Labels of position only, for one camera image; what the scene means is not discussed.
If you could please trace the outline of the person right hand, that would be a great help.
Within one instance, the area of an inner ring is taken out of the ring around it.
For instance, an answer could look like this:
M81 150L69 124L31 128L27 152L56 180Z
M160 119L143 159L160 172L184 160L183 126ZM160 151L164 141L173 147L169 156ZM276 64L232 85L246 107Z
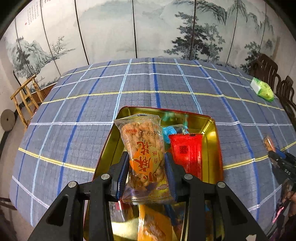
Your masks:
M288 207L288 217L295 215L295 183L287 179L281 187L279 202L280 211L285 211Z

